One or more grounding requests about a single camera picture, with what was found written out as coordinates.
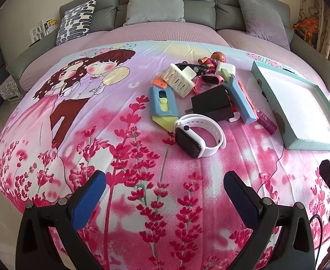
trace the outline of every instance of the sofa backrest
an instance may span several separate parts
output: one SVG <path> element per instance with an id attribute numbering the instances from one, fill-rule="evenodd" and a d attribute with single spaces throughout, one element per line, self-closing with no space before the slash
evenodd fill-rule
<path id="1" fill-rule="evenodd" d="M 284 26 L 290 28 L 290 7 L 279 0 L 254 0 L 279 12 Z M 246 31 L 238 0 L 216 0 L 216 29 Z"/>
<path id="2" fill-rule="evenodd" d="M 74 0 L 60 7 L 60 20 L 65 11 L 89 0 Z M 284 26 L 290 26 L 290 7 L 278 0 L 255 0 L 276 9 Z M 125 23 L 129 0 L 96 0 L 90 32 L 113 30 Z M 184 0 L 186 22 L 202 24 L 215 30 L 246 31 L 238 0 Z"/>

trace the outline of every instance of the gray sofa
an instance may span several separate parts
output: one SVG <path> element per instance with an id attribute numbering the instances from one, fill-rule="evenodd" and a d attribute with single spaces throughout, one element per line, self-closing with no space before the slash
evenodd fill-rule
<path id="1" fill-rule="evenodd" d="M 74 0 L 61 6 L 60 19 L 64 17 L 65 11 L 87 1 L 89 0 Z M 290 29 L 290 7 L 278 0 L 256 1 L 279 12 L 291 51 L 319 74 L 330 93 L 330 62 Z M 121 27 L 125 23 L 128 2 L 129 0 L 97 0 L 89 32 L 111 31 Z M 246 31 L 238 0 L 184 0 L 184 18 L 186 22 L 205 25 L 216 31 L 224 29 Z M 18 84 L 26 68 L 55 47 L 56 35 L 57 31 L 52 32 L 9 64 L 8 70 Z"/>

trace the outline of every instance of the black and white patterned pillow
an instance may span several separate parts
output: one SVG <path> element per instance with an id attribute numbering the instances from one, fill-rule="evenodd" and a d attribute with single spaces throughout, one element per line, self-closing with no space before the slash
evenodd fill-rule
<path id="1" fill-rule="evenodd" d="M 91 18 L 94 13 L 96 0 L 90 0 L 84 4 L 65 11 L 61 20 L 56 45 L 82 37 L 88 34 Z"/>

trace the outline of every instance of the pink lipstick tube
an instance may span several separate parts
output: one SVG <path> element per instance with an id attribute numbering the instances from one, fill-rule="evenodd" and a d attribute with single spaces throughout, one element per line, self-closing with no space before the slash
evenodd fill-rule
<path id="1" fill-rule="evenodd" d="M 257 121 L 263 125 L 263 127 L 269 131 L 271 135 L 273 135 L 276 130 L 277 126 L 262 112 L 260 111 L 256 106 L 254 106 L 256 114 L 258 116 Z"/>

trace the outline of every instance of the teal tray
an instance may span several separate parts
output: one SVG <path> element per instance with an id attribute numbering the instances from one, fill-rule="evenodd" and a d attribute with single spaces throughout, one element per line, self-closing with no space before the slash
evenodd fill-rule
<path id="1" fill-rule="evenodd" d="M 286 149 L 330 150 L 330 103 L 316 84 L 259 61 L 254 61 L 252 73 L 268 99 Z"/>

